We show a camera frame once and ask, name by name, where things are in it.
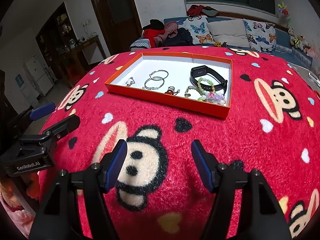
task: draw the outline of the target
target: screw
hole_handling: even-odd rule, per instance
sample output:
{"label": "screw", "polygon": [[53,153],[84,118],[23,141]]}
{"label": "screw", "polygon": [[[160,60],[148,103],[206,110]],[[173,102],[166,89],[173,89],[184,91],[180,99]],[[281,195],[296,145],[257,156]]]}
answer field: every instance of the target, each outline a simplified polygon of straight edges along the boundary
{"label": "screw", "polygon": [[100,168],[100,163],[93,163],[93,164],[91,165],[91,168],[93,168],[94,170]]}
{"label": "screw", "polygon": [[252,173],[253,173],[254,175],[256,175],[256,176],[259,176],[259,175],[261,174],[261,172],[258,171],[257,169],[253,169],[253,170],[252,170]]}
{"label": "screw", "polygon": [[67,174],[67,170],[60,170],[59,171],[59,175],[60,176],[64,176],[64,175],[66,175]]}
{"label": "screw", "polygon": [[218,167],[222,170],[225,170],[227,168],[227,165],[225,163],[219,163]]}

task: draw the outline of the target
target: door frame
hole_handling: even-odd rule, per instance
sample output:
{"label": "door frame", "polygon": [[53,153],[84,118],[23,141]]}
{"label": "door frame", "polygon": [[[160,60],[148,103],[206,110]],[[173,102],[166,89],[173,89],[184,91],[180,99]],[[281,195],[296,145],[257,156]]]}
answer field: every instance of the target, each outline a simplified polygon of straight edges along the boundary
{"label": "door frame", "polygon": [[[134,16],[134,20],[136,22],[138,31],[139,31],[139,33],[142,33],[142,26],[141,26],[141,22],[140,22],[140,19],[139,19],[139,15],[138,15],[136,4],[135,4],[134,0],[130,0],[130,2],[131,2],[131,8],[132,8],[132,11],[133,11],[133,16]],[[105,42],[107,44],[107,47],[109,49],[109,52],[110,52],[111,55],[114,55],[115,52],[114,52],[114,49],[112,48],[111,41],[108,39],[108,34],[107,34],[107,32],[106,32],[106,30],[104,28],[103,21],[101,19],[101,16],[100,16],[97,4],[96,4],[96,0],[91,0],[91,3],[92,3],[92,6],[93,6],[93,10],[94,10],[94,12],[96,14],[96,17],[97,17],[97,20],[98,20],[98,23],[99,23],[103,38],[104,38],[104,40],[105,40]]]}

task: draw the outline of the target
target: beige pillow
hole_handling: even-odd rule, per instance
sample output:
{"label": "beige pillow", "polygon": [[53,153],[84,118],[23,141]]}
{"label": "beige pillow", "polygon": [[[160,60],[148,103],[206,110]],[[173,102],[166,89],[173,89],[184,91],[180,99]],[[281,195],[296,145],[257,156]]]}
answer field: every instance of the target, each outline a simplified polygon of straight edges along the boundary
{"label": "beige pillow", "polygon": [[249,48],[249,41],[242,19],[207,23],[215,42],[226,42],[227,45]]}

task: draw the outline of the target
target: blue sofa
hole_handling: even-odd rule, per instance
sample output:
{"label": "blue sofa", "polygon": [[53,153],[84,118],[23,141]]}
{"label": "blue sofa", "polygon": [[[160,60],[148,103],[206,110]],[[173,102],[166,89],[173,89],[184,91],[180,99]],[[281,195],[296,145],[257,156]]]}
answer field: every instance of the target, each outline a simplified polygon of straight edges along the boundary
{"label": "blue sofa", "polygon": [[[167,19],[164,19],[164,23],[167,23],[169,21],[179,21],[186,18],[187,17],[167,18]],[[232,20],[232,19],[223,18],[223,17],[208,17],[208,22],[228,21],[228,20]],[[290,35],[288,33],[282,30],[276,29],[276,37],[277,37],[276,50],[271,52],[273,56],[283,58],[285,61],[289,63],[293,63],[296,65],[302,66],[304,68],[310,69],[312,58],[307,56],[307,54],[303,53],[301,50],[295,49],[290,45]],[[252,50],[250,48],[239,48],[234,46],[227,46],[227,47]]]}

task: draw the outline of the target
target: sofa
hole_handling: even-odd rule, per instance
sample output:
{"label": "sofa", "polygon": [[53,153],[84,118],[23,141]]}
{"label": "sofa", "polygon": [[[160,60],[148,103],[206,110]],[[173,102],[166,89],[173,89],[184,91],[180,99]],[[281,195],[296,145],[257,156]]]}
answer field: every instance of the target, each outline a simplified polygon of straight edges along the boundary
{"label": "sofa", "polygon": [[[166,24],[169,21],[184,21],[188,17],[175,17],[175,18],[166,18],[164,19],[164,24]],[[229,21],[233,20],[231,18],[226,17],[208,17],[208,23],[217,22],[217,21]],[[276,57],[283,58],[285,61],[296,64],[299,66],[302,66],[304,68],[310,69],[312,58],[307,56],[307,54],[303,53],[299,49],[295,49],[295,47],[292,47],[290,45],[290,35],[287,32],[284,32],[282,30],[279,30],[275,28],[276,30],[276,47],[275,50],[271,51],[270,54]],[[245,49],[245,50],[251,50],[250,47],[236,47],[236,46],[229,46],[227,43],[227,48],[237,48],[237,49]]]}

